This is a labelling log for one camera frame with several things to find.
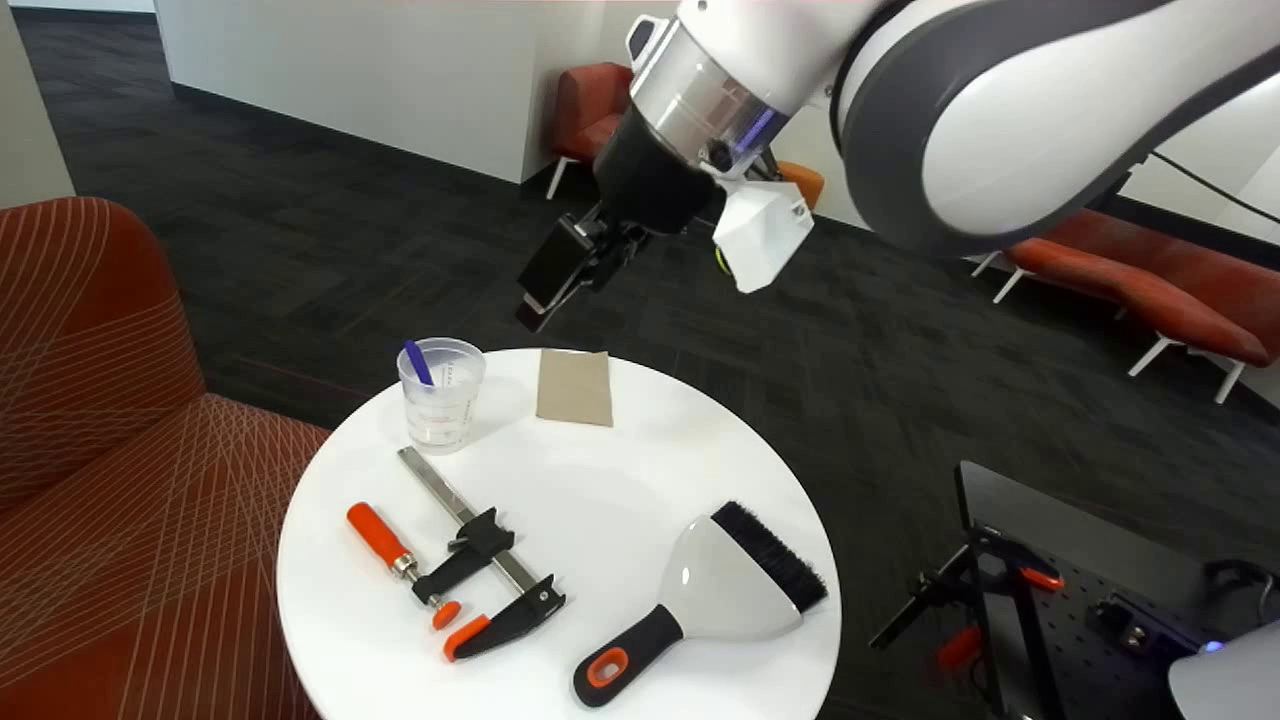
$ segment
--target clear plastic cup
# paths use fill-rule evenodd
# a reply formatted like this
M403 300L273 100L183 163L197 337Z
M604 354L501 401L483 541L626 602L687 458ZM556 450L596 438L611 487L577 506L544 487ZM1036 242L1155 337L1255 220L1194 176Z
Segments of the clear plastic cup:
M417 348L426 360L430 382L410 373L407 353L396 353L403 389L407 438L420 449L444 449L467 434L470 402L483 379L483 353L454 337L423 337Z

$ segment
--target brown card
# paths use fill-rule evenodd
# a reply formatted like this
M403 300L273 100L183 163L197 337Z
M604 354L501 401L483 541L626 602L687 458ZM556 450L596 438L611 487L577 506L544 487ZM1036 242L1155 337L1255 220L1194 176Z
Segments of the brown card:
M608 353L544 353L534 414L611 429Z

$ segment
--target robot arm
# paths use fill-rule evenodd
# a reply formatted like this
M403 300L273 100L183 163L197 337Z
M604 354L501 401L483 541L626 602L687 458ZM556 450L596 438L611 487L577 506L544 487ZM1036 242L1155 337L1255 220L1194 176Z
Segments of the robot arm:
M774 237L799 242L795 190L759 200L742 171L833 71L833 131L870 231L910 251L992 251L1280 71L1280 4L680 0L596 160L598 202L563 220L521 277L524 318L604 289L651 231L690 217L737 220L714 228L724 251L742 251L737 237L765 237L765 251Z

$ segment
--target black handle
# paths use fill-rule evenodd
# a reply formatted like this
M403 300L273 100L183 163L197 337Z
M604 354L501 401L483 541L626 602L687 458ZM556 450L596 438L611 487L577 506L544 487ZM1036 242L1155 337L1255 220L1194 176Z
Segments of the black handle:
M621 630L611 644L592 650L577 671L573 686L586 708L608 703L617 691L625 691L662 646L685 639L685 626L674 614L655 602L641 624Z

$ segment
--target floor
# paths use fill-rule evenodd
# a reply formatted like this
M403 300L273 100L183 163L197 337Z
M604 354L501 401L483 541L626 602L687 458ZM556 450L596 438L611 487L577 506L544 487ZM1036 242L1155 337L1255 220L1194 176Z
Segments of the floor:
M954 626L930 614L892 650L867 630L954 545L954 458L1204 555L1280 565L1280 414L1215 368L1163 354L1106 309L969 280L823 223L759 297L695 242L655 242L544 337L514 318L514 270L563 200L265 114L163 80L144 14L16 13L85 196L132 202L169 242L215 390L334 425L392 382L403 337L568 342L662 368L784 450L842 574L833 720L980 714L927 674Z

